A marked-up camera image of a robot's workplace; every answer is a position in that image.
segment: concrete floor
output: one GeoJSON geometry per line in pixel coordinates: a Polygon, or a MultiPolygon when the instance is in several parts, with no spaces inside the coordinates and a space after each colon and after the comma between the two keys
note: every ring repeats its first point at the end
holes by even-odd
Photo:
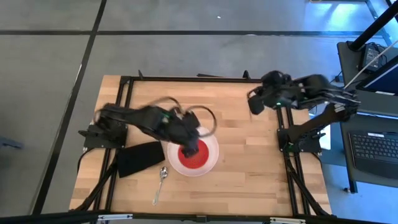
{"type": "MultiPolygon", "coordinates": [[[[372,0],[381,13],[384,0],[372,0]]],[[[100,0],[0,2],[1,29],[91,30],[100,0]]],[[[271,0],[108,0],[100,30],[302,30],[361,31],[373,21],[365,3],[271,0]]],[[[395,21],[386,30],[398,37],[395,21]]],[[[76,163],[92,118],[103,75],[261,77],[281,70],[293,77],[313,73],[330,80],[340,72],[336,44],[353,37],[297,36],[97,36],[73,110],[44,212],[68,209],[76,163]]],[[[0,35],[0,136],[23,142],[23,150],[0,149],[0,216],[30,211],[37,184],[78,72],[88,36],[0,35]]],[[[378,37],[372,41],[385,45],[378,37]]],[[[348,185],[344,167],[324,166],[335,215],[398,222],[397,189],[348,185]],[[375,198],[374,191],[381,195],[375,198]]]]}

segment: wooden tabletop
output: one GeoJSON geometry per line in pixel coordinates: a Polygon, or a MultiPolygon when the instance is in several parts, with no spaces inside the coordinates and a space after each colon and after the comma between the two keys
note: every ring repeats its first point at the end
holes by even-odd
{"type": "MultiPolygon", "coordinates": [[[[104,76],[96,110],[107,102],[116,101],[119,80],[120,76],[104,76]]],[[[166,161],[128,177],[117,178],[112,211],[292,215],[284,160],[278,150],[276,112],[268,108],[258,116],[249,114],[246,93],[255,86],[258,84],[135,81],[131,108],[138,108],[162,96],[178,99],[183,107],[209,107],[218,120],[215,136],[220,145],[220,156],[209,173],[201,177],[185,177],[173,170],[165,151],[166,161]],[[159,187],[159,171],[163,166],[169,168],[169,176],[164,180],[158,204],[153,206],[152,200],[159,187]]],[[[159,106],[170,108],[173,104],[167,102],[159,106]]],[[[196,111],[195,114],[202,126],[211,128],[211,116],[206,111],[196,111]]],[[[301,124],[309,119],[308,111],[293,111],[293,117],[295,124],[301,124]]],[[[127,147],[153,140],[129,126],[127,147]]],[[[70,208],[79,206],[93,190],[100,176],[103,156],[104,149],[94,149],[83,158],[70,208]]],[[[319,161],[311,154],[301,153],[300,156],[306,186],[322,208],[331,212],[319,161]]],[[[106,186],[100,208],[104,208],[107,192],[106,186]]],[[[299,211],[302,211],[297,186],[296,195],[299,211]]]]}

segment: white plate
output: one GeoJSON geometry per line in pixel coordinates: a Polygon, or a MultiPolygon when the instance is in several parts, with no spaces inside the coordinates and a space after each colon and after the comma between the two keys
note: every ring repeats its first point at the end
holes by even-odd
{"type": "MultiPolygon", "coordinates": [[[[209,130],[207,130],[204,127],[199,127],[197,128],[199,131],[199,134],[206,134],[209,133],[209,130]]],[[[206,145],[209,150],[209,157],[206,161],[206,163],[197,168],[197,169],[190,169],[188,167],[185,167],[181,162],[180,159],[178,159],[178,149],[180,148],[180,145],[174,144],[174,143],[168,143],[167,145],[167,157],[169,158],[169,162],[172,165],[172,167],[179,172],[182,175],[186,175],[189,177],[198,177],[200,175],[206,174],[209,172],[217,163],[218,160],[218,154],[219,154],[219,149],[218,149],[218,142],[217,139],[214,135],[205,137],[205,138],[199,138],[202,140],[206,145]]]]}

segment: keyboard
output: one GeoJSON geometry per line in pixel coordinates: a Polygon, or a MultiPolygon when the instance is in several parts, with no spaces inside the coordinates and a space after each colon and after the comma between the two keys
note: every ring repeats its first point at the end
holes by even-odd
{"type": "Polygon", "coordinates": [[[350,131],[349,140],[357,169],[398,179],[398,135],[350,131]]]}

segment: spoon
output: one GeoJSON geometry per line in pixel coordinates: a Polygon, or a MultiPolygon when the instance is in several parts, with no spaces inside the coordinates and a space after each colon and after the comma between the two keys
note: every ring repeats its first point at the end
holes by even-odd
{"type": "Polygon", "coordinates": [[[168,174],[169,174],[169,172],[167,171],[167,167],[161,168],[160,173],[159,173],[159,175],[160,175],[159,190],[156,191],[155,198],[152,201],[153,205],[157,204],[157,201],[159,199],[160,190],[162,189],[163,180],[166,179],[168,174]]]}

